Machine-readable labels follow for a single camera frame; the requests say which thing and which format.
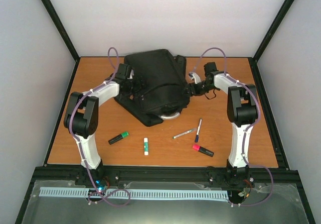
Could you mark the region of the black student backpack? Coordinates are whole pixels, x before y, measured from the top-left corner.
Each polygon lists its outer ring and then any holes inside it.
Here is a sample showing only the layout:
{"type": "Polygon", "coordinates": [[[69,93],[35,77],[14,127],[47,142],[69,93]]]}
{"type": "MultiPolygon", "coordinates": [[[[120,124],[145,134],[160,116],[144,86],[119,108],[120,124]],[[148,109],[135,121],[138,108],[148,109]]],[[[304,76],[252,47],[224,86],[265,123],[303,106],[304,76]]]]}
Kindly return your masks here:
{"type": "Polygon", "coordinates": [[[143,125],[161,124],[165,117],[180,114],[190,102],[184,94],[187,60],[174,57],[167,49],[133,53],[125,56],[124,64],[134,70],[134,78],[141,77],[145,88],[137,93],[122,91],[115,101],[143,125]]]}

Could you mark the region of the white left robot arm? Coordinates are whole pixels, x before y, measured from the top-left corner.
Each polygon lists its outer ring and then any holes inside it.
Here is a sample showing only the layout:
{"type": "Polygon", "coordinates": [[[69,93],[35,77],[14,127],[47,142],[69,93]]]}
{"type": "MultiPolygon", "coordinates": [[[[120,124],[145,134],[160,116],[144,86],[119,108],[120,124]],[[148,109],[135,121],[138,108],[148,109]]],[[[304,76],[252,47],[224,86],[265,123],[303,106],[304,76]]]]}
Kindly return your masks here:
{"type": "Polygon", "coordinates": [[[98,168],[102,160],[95,141],[99,107],[122,91],[129,91],[133,77],[134,70],[131,66],[119,64],[113,74],[97,87],[85,92],[75,91],[69,96],[64,127],[76,142],[81,165],[89,169],[86,178],[93,185],[99,185],[104,180],[104,172],[98,168]]]}

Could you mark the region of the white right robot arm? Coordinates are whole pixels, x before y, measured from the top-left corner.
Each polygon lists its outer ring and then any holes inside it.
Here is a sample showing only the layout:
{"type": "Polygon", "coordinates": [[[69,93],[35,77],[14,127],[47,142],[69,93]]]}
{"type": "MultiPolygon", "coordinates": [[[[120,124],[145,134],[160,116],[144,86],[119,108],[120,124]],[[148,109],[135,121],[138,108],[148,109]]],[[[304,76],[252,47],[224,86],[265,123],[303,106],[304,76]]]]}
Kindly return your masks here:
{"type": "Polygon", "coordinates": [[[249,175],[248,149],[254,124],[260,119],[256,86],[244,84],[229,73],[219,71],[215,62],[204,65],[205,80],[192,71],[186,92],[189,96],[201,96],[209,91],[221,90],[227,94],[227,117],[232,125],[231,152],[227,160],[225,182],[236,186],[249,175]]]}

